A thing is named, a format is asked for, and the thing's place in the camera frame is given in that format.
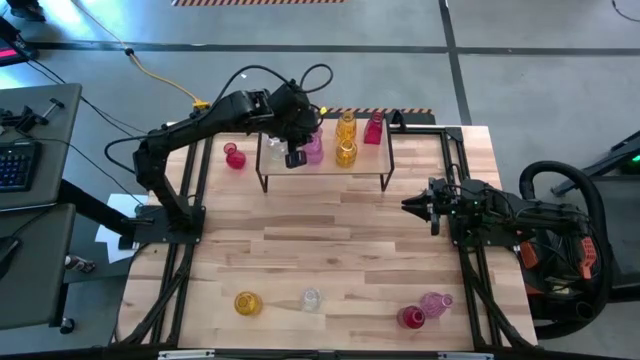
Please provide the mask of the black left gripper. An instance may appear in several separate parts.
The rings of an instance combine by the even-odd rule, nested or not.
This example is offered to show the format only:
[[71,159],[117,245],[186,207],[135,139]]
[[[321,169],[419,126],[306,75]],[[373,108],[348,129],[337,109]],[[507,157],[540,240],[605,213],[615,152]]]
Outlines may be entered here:
[[[270,137],[287,142],[290,147],[299,148],[306,145],[319,128],[320,120],[315,108],[294,80],[286,82],[270,94],[267,97],[267,105],[271,115],[260,125],[260,130]],[[285,155],[287,169],[306,164],[307,155],[303,150]]]

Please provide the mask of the slim red glass vase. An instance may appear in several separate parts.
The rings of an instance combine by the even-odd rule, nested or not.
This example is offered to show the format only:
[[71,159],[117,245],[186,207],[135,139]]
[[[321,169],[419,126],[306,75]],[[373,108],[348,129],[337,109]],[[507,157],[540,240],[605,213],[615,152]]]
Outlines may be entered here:
[[379,145],[381,143],[383,129],[384,114],[378,111],[373,112],[365,126],[363,142],[370,145]]

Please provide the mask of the black aluminium table frame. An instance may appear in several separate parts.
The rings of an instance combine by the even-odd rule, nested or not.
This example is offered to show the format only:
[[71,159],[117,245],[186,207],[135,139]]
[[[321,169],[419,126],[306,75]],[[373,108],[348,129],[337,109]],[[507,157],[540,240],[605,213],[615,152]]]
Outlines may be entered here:
[[[192,251],[184,296],[174,296],[160,325],[163,341],[180,348],[352,351],[466,351],[473,337],[499,339],[483,306],[471,320],[459,251],[449,231],[432,236],[405,213],[403,199],[430,177],[466,172],[499,184],[484,127],[409,128],[391,138],[395,169],[385,191],[375,175],[273,176],[264,192],[253,167],[227,167],[223,146],[250,159],[254,136],[213,141],[203,203],[206,222]],[[321,292],[317,312],[301,310],[302,292]],[[242,316],[236,295],[258,294],[262,310]],[[419,329],[396,315],[429,292],[453,305]]]

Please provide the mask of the pink ribbed glass vase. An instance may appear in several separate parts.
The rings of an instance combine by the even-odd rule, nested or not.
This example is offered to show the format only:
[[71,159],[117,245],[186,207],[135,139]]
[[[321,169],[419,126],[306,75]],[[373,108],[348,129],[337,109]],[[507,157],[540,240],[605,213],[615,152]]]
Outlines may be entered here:
[[306,154],[308,164],[320,164],[324,158],[322,137],[314,134],[312,140],[303,147],[303,150]]

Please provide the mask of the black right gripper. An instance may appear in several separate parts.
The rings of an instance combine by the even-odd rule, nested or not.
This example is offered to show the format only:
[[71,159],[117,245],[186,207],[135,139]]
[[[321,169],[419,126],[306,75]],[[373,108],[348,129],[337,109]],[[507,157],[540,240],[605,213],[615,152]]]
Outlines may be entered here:
[[[476,179],[460,185],[445,178],[428,179],[427,187],[417,196],[401,201],[402,209],[430,224],[432,236],[440,234],[440,215],[453,216],[464,226],[482,226],[489,216],[490,191],[493,187]],[[429,205],[439,195],[439,214]]]

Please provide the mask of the small clear glass vase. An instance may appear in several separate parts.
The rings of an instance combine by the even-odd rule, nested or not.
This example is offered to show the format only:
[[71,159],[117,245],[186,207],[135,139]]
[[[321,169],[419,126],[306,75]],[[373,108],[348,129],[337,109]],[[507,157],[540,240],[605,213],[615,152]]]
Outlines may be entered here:
[[322,295],[316,288],[307,288],[302,292],[300,307],[305,312],[317,312],[321,307]]

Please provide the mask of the tall pink glass vase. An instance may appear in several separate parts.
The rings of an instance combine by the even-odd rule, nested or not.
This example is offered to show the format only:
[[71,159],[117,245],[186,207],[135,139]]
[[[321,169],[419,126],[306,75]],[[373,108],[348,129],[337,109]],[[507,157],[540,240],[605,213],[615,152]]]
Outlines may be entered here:
[[450,294],[440,294],[437,292],[429,292],[422,296],[419,306],[428,319],[436,319],[441,317],[449,308],[452,307],[454,301]]

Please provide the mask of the monitor with pink screen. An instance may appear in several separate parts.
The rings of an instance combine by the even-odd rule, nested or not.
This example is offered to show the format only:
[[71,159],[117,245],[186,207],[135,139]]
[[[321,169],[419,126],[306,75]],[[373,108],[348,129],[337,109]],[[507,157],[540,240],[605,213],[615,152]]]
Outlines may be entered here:
[[20,31],[0,17],[0,67],[37,60],[40,52],[27,43]]

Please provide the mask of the grey desk top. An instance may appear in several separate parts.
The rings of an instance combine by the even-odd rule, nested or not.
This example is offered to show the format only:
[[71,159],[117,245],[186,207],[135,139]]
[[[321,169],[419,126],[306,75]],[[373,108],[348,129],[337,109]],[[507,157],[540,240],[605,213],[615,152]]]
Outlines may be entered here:
[[0,108],[15,115],[24,106],[43,115],[52,105],[50,98],[65,104],[49,116],[49,124],[36,125],[29,135],[22,135],[12,127],[0,126],[0,143],[14,141],[38,141],[42,152],[31,189],[28,192],[0,193],[0,212],[52,205],[58,199],[59,188],[82,87],[79,84],[62,84],[0,90]]
[[0,239],[21,244],[0,265],[0,330],[63,322],[63,283],[76,210],[71,204],[0,212]]

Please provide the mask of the black orange shop vacuum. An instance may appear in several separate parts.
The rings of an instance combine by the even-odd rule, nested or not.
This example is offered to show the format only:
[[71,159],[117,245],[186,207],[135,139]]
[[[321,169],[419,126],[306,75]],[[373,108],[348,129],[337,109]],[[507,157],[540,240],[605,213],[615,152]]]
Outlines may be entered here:
[[538,201],[516,211],[515,220],[532,317],[551,323],[592,319],[602,251],[589,215]]

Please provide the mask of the wide red glass vase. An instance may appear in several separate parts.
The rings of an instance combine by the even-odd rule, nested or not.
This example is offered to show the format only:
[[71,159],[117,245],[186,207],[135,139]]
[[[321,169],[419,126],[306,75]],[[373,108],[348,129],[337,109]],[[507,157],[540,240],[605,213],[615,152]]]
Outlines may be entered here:
[[398,310],[396,321],[402,328],[419,329],[424,325],[425,313],[418,306],[406,306]]

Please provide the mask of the black computer mouse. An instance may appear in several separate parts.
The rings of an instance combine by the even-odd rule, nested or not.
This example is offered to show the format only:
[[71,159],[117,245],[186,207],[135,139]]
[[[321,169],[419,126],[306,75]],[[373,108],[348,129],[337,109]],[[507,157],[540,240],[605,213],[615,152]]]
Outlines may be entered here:
[[15,236],[0,238],[0,280],[7,274],[16,252],[22,246],[22,241]]

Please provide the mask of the black stand with green light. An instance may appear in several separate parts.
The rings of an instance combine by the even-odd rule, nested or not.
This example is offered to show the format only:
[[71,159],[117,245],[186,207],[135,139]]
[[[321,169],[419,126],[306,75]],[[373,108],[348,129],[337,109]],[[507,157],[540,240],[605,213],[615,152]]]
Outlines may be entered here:
[[582,172],[588,177],[601,176],[629,162],[640,165],[640,130],[611,147],[604,158]]

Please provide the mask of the silver metal bracket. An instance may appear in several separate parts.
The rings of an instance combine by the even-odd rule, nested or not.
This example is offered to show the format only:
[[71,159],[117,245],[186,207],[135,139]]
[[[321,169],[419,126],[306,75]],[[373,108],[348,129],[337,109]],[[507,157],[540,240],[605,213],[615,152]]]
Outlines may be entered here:
[[495,360],[493,354],[477,352],[439,352],[438,360]]
[[209,349],[169,350],[160,351],[157,360],[212,360],[215,351]]

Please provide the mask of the black clamp tool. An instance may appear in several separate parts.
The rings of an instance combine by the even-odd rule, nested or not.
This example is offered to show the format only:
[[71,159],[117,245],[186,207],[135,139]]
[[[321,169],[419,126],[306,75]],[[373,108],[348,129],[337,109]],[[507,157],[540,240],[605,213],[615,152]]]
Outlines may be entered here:
[[29,135],[30,131],[36,125],[46,126],[49,124],[48,116],[55,109],[64,109],[65,104],[61,101],[50,98],[49,101],[52,105],[47,109],[43,115],[35,113],[30,107],[24,106],[22,112],[15,115],[12,111],[0,108],[0,126],[3,128],[12,127],[16,132],[22,135]]

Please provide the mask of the black backlit keyboard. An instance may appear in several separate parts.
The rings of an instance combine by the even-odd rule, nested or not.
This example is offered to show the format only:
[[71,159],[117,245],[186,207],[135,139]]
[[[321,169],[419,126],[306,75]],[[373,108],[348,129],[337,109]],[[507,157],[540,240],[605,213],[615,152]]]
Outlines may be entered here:
[[0,193],[28,192],[41,152],[38,141],[0,143]]

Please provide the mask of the wide yellow glass vase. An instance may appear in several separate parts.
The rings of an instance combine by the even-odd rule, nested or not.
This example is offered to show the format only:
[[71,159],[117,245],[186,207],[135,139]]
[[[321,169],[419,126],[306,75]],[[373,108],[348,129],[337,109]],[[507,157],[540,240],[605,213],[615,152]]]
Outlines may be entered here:
[[261,297],[254,292],[240,292],[234,299],[234,309],[242,316],[256,316],[261,312],[262,306]]

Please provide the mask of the conical red glass vase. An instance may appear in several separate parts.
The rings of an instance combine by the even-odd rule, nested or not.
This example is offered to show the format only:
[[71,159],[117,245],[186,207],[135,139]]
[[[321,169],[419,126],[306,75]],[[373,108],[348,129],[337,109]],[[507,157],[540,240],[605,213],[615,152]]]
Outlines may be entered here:
[[236,170],[244,168],[246,164],[246,155],[237,148],[235,143],[226,143],[223,147],[223,151],[226,155],[226,163],[230,168]]

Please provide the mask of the wooden shelf black metal frame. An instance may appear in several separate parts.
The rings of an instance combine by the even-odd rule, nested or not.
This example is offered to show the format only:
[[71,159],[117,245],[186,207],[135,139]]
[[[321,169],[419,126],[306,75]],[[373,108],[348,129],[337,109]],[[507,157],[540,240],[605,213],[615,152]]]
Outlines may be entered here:
[[338,119],[336,117],[326,118],[321,124],[323,128],[322,143],[324,158],[320,164],[306,164],[294,169],[287,169],[285,159],[275,161],[268,154],[266,134],[260,134],[257,145],[256,173],[258,174],[262,189],[268,191],[268,180],[273,176],[302,176],[302,175],[378,175],[380,178],[380,188],[385,191],[389,180],[395,169],[391,135],[388,124],[384,121],[381,143],[370,145],[363,142],[364,130],[370,114],[364,116],[356,115],[357,133],[353,140],[358,153],[356,161],[352,167],[343,168],[336,164],[336,141],[335,128]]

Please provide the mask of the round clear glass vase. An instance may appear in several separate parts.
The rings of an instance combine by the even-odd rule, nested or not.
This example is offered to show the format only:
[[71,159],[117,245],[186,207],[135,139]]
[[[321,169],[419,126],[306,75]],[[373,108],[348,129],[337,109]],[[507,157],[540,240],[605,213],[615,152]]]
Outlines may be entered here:
[[288,143],[276,137],[266,140],[268,154],[275,161],[283,161],[288,153]]

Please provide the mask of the yellow ribbed glass vase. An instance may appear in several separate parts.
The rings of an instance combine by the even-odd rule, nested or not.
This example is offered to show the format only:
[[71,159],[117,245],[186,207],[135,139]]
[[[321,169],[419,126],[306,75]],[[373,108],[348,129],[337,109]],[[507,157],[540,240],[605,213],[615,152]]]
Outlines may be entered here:
[[344,112],[338,119],[335,128],[337,142],[353,141],[357,133],[357,119],[352,111]]
[[341,140],[336,146],[336,164],[343,168],[352,167],[357,153],[358,147],[352,139]]

